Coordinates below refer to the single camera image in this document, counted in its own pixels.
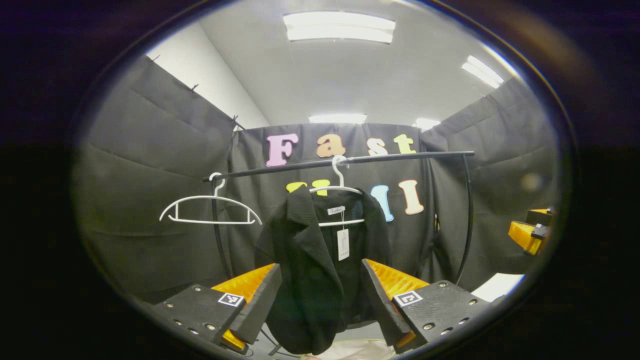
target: empty white hanger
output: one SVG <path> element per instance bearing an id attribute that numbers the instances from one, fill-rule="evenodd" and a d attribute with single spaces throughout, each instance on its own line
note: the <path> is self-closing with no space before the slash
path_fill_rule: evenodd
<path id="1" fill-rule="evenodd" d="M 362 195 L 362 192 L 358 189 L 354 189 L 354 188 L 348 188 L 346 186 L 344 186 L 344 176 L 342 175 L 342 173 L 338 170 L 338 161 L 344 161 L 347 158 L 345 158 L 343 155 L 336 155 L 333 157 L 333 159 L 331 160 L 331 166 L 333 167 L 333 172 L 335 172 L 338 175 L 338 178 L 340 179 L 340 186 L 323 186 L 320 188 L 313 188 L 313 189 L 309 189 L 309 192 L 318 192 L 320 190 L 344 190 L 344 191 L 348 191 L 348 192 L 354 192 L 354 193 L 358 193 L 360 195 Z M 364 219 L 359 219 L 359 220 L 348 220 L 348 221 L 338 221 L 338 222 L 321 222 L 320 224 L 318 224 L 320 227 L 324 227 L 324 226 L 335 226 L 335 225 L 347 225 L 347 224 L 357 224 L 359 222 L 364 222 Z"/>
<path id="2" fill-rule="evenodd" d="M 218 175 L 222 175 L 219 172 L 214 172 L 213 174 L 211 174 L 209 176 L 209 180 L 213 181 L 213 178 L 218 176 Z M 223 179 L 222 183 L 220 185 L 218 185 L 216 187 L 216 189 L 213 191 L 213 196 L 211 195 L 197 195 L 197 196 L 189 196 L 189 197 L 183 197 L 180 200 L 176 200 L 173 203 L 171 203 L 171 205 L 167 206 L 166 209 L 164 209 L 164 211 L 162 212 L 162 214 L 160 214 L 160 221 L 162 221 L 162 217 L 164 216 L 164 213 L 166 213 L 172 206 L 175 206 L 175 218 L 172 217 L 171 215 L 168 215 L 169 218 L 173 221 L 177 221 L 177 222 L 191 222 L 191 223 L 195 223 L 195 224 L 218 224 L 218 225 L 248 225 L 248 224 L 253 224 L 255 222 L 255 220 L 251 220 L 251 214 L 253 214 L 255 216 L 255 218 L 258 220 L 258 223 L 260 225 L 262 225 L 262 220 L 260 220 L 260 217 L 258 216 L 258 214 L 256 214 L 253 210 L 251 210 L 251 208 L 249 208 L 247 205 L 244 205 L 242 202 L 238 202 L 232 199 L 228 199 L 226 197 L 220 197 L 218 196 L 218 190 L 223 187 L 225 185 L 225 183 L 227 182 L 227 180 Z M 243 208 L 246 209 L 246 222 L 235 222 L 235 221 L 204 221 L 204 220 L 187 220 L 187 219 L 181 219 L 178 217 L 178 204 L 180 204 L 183 201 L 186 200 L 191 200 L 191 199 L 216 199 L 216 200 L 223 200 L 223 201 L 229 201 L 233 204 L 236 205 L 240 205 Z"/>

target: ceiling light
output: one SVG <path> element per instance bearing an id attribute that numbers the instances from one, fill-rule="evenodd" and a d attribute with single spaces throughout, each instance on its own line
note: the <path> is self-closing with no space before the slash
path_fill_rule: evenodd
<path id="1" fill-rule="evenodd" d="M 367 118 L 366 114 L 347 113 L 347 114 L 327 114 L 309 116 L 309 122 L 338 122 L 349 124 L 362 124 Z"/>
<path id="2" fill-rule="evenodd" d="M 504 82 L 495 71 L 471 55 L 467 58 L 467 62 L 462 64 L 462 69 L 475 75 L 493 88 L 498 88 L 498 86 Z"/>
<path id="3" fill-rule="evenodd" d="M 419 127 L 422 131 L 427 131 L 427 130 L 431 129 L 432 127 L 438 125 L 439 123 L 441 123 L 441 121 L 418 118 L 413 123 L 413 126 Z"/>
<path id="4" fill-rule="evenodd" d="M 284 15 L 287 38 L 294 40 L 343 38 L 391 44 L 396 22 L 349 12 L 304 12 Z"/>

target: hanger hook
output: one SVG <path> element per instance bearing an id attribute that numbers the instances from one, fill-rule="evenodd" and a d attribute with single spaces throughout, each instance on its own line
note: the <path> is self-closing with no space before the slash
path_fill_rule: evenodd
<path id="1" fill-rule="evenodd" d="M 213 178 L 218 176 L 218 175 L 222 175 L 222 174 L 219 173 L 219 172 L 214 172 L 213 174 L 209 175 L 209 181 L 213 181 Z M 225 185 L 226 182 L 227 182 L 226 179 L 222 179 L 222 183 L 220 185 L 216 186 L 216 189 L 213 190 L 213 196 L 218 196 L 218 190 L 220 188 L 222 188 Z"/>
<path id="2" fill-rule="evenodd" d="M 331 160 L 331 167 L 333 167 L 333 172 L 338 175 L 338 178 L 340 179 L 340 186 L 342 187 L 344 187 L 344 176 L 342 175 L 340 170 L 338 170 L 338 161 L 342 162 L 344 160 L 347 160 L 347 158 L 343 155 L 336 155 Z"/>

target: clothes rack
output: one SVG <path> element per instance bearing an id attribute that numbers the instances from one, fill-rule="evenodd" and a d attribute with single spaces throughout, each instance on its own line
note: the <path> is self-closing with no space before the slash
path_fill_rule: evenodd
<path id="1" fill-rule="evenodd" d="M 338 162 L 338 165 L 350 165 L 350 164 L 359 164 L 359 163 L 373 163 L 378 161 L 393 161 L 393 160 L 410 160 L 410 159 L 429 159 L 429 158 L 462 158 L 464 164 L 464 172 L 465 172 L 465 187 L 467 189 L 467 204 L 468 204 L 468 220 L 467 220 L 467 238 L 465 241 L 465 250 L 462 256 L 462 260 L 460 261 L 460 267 L 458 268 L 458 273 L 456 274 L 455 279 L 452 281 L 455 284 L 460 282 L 462 277 L 462 273 L 465 268 L 465 263 L 467 262 L 468 252 L 471 246 L 471 235 L 472 235 L 472 227 L 473 227 L 473 214 L 474 214 L 474 203 L 471 194 L 471 176 L 469 174 L 469 168 L 467 163 L 468 156 L 474 156 L 476 152 L 474 151 L 435 151 L 435 152 L 415 152 L 413 154 L 391 154 L 391 155 L 380 155 L 380 156 L 355 156 L 351 158 L 345 158 L 344 160 Z M 281 167 L 267 167 L 267 168 L 257 168 L 253 170 L 244 170 L 238 172 L 230 172 L 227 174 L 218 175 L 214 178 L 212 189 L 216 186 L 217 180 L 222 179 L 232 179 L 234 177 L 243 177 L 243 176 L 251 176 L 251 175 L 261 175 L 261 174 L 270 174 L 275 172 L 283 172 L 283 171 L 291 171 L 291 170 L 300 170 L 304 168 L 316 168 L 316 167 L 330 167 L 332 165 L 332 160 L 319 160 L 319 161 L 309 161 L 306 163 L 297 163 L 297 164 L 289 164 L 283 165 Z M 209 177 L 204 177 L 202 179 L 203 182 L 209 182 Z M 214 220 L 216 218 L 216 207 L 212 204 L 212 211 Z M 231 271 L 229 265 L 225 261 L 225 255 L 222 251 L 222 240 L 220 236 L 220 231 L 217 229 L 217 226 L 214 225 L 215 228 L 215 236 L 216 243 L 218 244 L 218 250 L 220 250 L 220 261 L 222 262 L 225 274 L 227 275 L 227 279 L 231 278 Z"/>

